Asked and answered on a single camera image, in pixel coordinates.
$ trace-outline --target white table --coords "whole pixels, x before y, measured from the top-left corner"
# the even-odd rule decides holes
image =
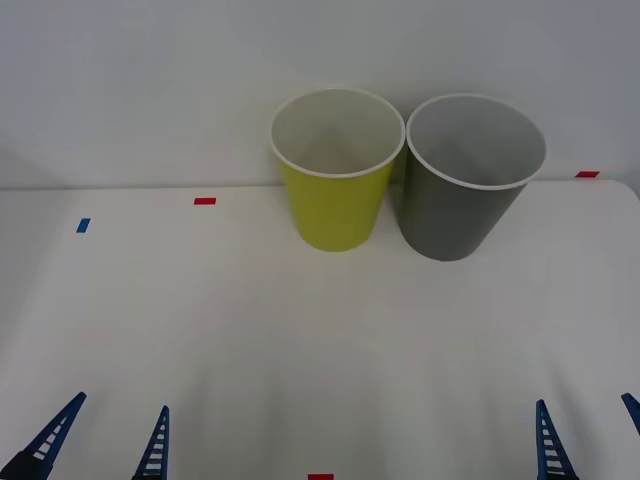
[[[638,478],[639,313],[615,182],[530,185],[454,263],[388,204],[336,254],[277,187],[3,192],[0,463],[84,390],[52,480],[131,478],[165,403],[171,480],[533,480],[544,398],[578,475]]]

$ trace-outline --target cup rim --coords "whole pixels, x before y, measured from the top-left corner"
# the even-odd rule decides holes
[[[464,182],[462,180],[458,180],[457,178],[453,178],[450,177],[449,175],[446,175],[444,173],[442,173],[441,171],[437,170],[435,167],[433,167],[432,165],[430,165],[424,158],[422,158],[422,156],[418,153],[418,151],[416,150],[416,148],[413,146],[413,142],[411,141],[411,124],[413,123],[414,118],[416,117],[416,115],[418,113],[420,113],[421,110],[423,110],[424,108],[428,107],[429,105],[439,102],[441,100],[447,100],[450,98],[459,98],[459,97],[467,97],[467,98],[480,98],[483,100],[488,100],[490,102],[494,102],[494,103],[498,103],[504,107],[507,107],[513,111],[515,111],[516,113],[522,115],[524,118],[526,118],[527,120],[529,120],[529,122],[531,123],[531,125],[533,126],[534,130],[536,131],[536,133],[540,136],[540,138],[542,139],[542,143],[544,145],[544,158],[542,159],[542,162],[540,163],[540,166],[538,167],[538,169],[533,172],[531,175],[529,175],[528,177],[522,179],[522,180],[518,180],[517,182],[514,183],[507,183],[504,185],[479,185],[479,184],[475,184],[475,183],[469,183],[469,182]],[[440,178],[453,183],[455,185],[459,185],[461,187],[465,187],[465,188],[470,188],[473,190],[489,190],[489,191],[496,191],[496,190],[510,190],[512,188],[517,188],[517,187],[521,187],[522,185],[526,185],[527,183],[529,183],[531,180],[533,180],[539,173],[540,170],[542,170],[542,167],[544,167],[544,162],[547,158],[547,142],[544,138],[544,135],[542,133],[542,131],[540,130],[540,128],[533,122],[533,120],[531,120],[524,112],[522,112],[520,109],[506,103],[503,102],[502,100],[498,100],[492,97],[489,97],[487,95],[482,95],[482,94],[478,94],[478,93],[451,93],[451,94],[447,94],[447,95],[440,95],[438,97],[432,98],[430,100],[427,100],[426,102],[421,103],[412,113],[411,116],[409,117],[409,120],[407,121],[407,144],[409,145],[409,149],[411,150],[411,153],[413,153],[413,156],[427,169],[429,170],[431,173],[439,176]]]
[[[381,103],[385,107],[389,108],[391,110],[391,112],[393,112],[393,114],[396,116],[396,118],[398,119],[398,121],[400,123],[400,141],[398,142],[398,146],[395,148],[393,153],[391,153],[391,155],[389,155],[389,157],[384,159],[382,162],[377,163],[373,167],[369,167],[369,168],[366,168],[364,170],[359,170],[357,172],[351,172],[351,173],[321,173],[321,172],[314,172],[313,170],[308,170],[308,169],[306,169],[304,167],[296,165],[291,160],[288,160],[280,152],[280,150],[278,150],[278,148],[275,145],[275,142],[273,141],[273,124],[274,124],[276,118],[278,118],[278,115],[280,115],[282,113],[282,111],[284,109],[286,109],[289,105],[291,105],[292,103],[294,103],[294,102],[296,102],[296,101],[298,101],[298,100],[300,100],[300,99],[302,99],[304,97],[309,97],[311,95],[316,95],[318,93],[324,93],[324,92],[329,92],[329,91],[343,91],[343,92],[351,92],[351,93],[358,93],[360,95],[365,95],[367,97],[370,97],[370,98],[378,101],[379,103]],[[296,97],[293,97],[293,98],[290,98],[290,99],[284,101],[283,103],[280,104],[280,106],[276,109],[275,113],[273,114],[273,117],[271,118],[271,128],[270,128],[270,131],[269,131],[269,143],[271,144],[271,149],[273,150],[273,152],[276,154],[276,156],[281,161],[283,161],[286,165],[288,165],[289,167],[291,167],[291,168],[293,168],[293,169],[295,169],[295,170],[297,170],[299,172],[302,172],[304,174],[311,175],[311,176],[314,176],[314,177],[322,177],[322,178],[356,178],[356,177],[362,177],[362,176],[368,175],[369,173],[375,172],[376,170],[380,170],[381,168],[383,168],[386,165],[388,165],[389,163],[391,163],[393,161],[393,159],[398,156],[398,154],[402,150],[402,147],[404,147],[406,138],[407,138],[407,127],[406,127],[406,125],[404,123],[404,119],[402,118],[402,115],[400,115],[400,112],[398,112],[398,109],[396,107],[394,107],[391,104],[391,102],[389,102],[388,100],[386,100],[382,96],[377,95],[375,93],[371,93],[371,92],[369,92],[367,90],[362,90],[360,88],[345,88],[345,87],[328,87],[328,88],[321,88],[321,89],[318,89],[318,90],[312,90],[310,92],[303,93],[302,95],[298,95]]]

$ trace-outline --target gray paper cup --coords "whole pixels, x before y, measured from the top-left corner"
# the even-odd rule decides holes
[[[478,248],[542,168],[544,137],[524,114],[481,95],[446,95],[407,123],[400,230],[435,260]]]

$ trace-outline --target blue tape marker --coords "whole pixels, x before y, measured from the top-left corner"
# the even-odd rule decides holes
[[[85,233],[90,221],[90,218],[83,218],[82,220],[80,220],[80,225],[78,225],[78,230],[76,230],[76,233]]]

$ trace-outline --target paper cup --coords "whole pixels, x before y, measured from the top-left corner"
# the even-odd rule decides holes
[[[404,141],[402,117],[372,93],[320,90],[282,105],[271,147],[302,238],[326,251],[366,241]]]
[[[436,260],[470,255],[542,168],[546,145],[524,114],[480,95],[447,95],[407,123],[400,230]]]

